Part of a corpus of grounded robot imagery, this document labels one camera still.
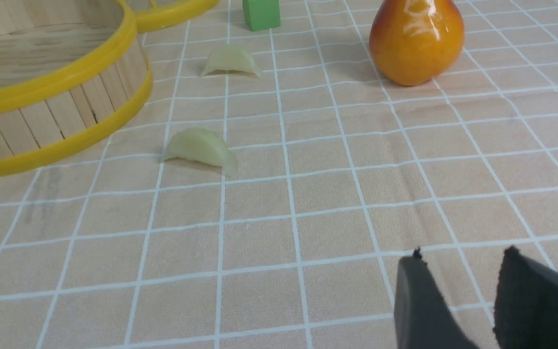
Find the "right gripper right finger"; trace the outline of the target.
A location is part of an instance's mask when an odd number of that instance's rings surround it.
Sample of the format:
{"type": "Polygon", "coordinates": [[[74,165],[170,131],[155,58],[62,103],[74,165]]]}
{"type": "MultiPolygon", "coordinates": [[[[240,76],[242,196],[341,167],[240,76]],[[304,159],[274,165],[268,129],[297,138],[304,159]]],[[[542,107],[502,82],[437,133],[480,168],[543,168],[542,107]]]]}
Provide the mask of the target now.
{"type": "Polygon", "coordinates": [[[558,272],[508,247],[499,270],[494,323],[501,349],[558,349],[558,272]]]}

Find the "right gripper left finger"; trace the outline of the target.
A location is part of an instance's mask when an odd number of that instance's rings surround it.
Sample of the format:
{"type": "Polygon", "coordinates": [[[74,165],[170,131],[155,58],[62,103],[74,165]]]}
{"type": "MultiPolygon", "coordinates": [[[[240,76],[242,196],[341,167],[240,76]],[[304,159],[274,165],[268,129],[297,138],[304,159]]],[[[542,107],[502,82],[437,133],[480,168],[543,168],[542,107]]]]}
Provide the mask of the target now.
{"type": "Polygon", "coordinates": [[[399,349],[476,349],[459,327],[421,248],[397,263],[394,325],[399,349]]]}

